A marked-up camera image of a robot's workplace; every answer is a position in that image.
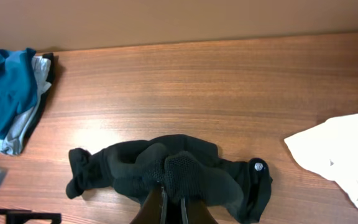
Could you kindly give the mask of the black t-shirt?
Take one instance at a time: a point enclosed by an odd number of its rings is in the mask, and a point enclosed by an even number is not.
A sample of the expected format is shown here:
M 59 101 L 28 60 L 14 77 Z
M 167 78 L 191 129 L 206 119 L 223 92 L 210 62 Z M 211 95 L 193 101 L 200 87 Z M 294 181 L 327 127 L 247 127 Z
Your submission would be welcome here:
M 108 146 L 96 154 L 82 148 L 68 153 L 73 178 L 66 195 L 112 187 L 143 205 L 149 192 L 161 187 L 168 202 L 201 200 L 223 206 L 239 223 L 256 223 L 272 194 L 265 161 L 228 161 L 217 145 L 184 134 L 160 136 Z

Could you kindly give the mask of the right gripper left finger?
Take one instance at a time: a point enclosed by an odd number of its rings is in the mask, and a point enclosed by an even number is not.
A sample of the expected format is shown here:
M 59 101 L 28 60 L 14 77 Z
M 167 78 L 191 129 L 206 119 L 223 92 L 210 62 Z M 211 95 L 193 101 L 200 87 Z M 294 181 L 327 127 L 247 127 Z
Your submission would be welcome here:
M 150 191 L 131 224 L 165 224 L 166 217 L 167 193 L 163 187 L 156 187 Z

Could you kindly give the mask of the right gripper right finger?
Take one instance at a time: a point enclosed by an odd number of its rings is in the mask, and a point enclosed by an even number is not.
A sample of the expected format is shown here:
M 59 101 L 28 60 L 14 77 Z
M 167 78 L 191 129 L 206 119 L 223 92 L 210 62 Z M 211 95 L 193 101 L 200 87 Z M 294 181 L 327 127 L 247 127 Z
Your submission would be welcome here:
M 202 200 L 180 201 L 182 224 L 218 224 Z

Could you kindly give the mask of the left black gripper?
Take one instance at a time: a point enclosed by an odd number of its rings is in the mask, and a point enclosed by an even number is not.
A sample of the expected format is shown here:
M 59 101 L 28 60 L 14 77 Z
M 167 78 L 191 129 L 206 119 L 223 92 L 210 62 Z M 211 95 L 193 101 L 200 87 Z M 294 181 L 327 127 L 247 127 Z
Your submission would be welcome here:
M 15 210 L 0 208 L 0 215 L 6 217 L 6 224 L 24 224 L 29 220 L 50 220 L 51 224 L 60 224 L 60 213 L 37 213 L 31 210 Z

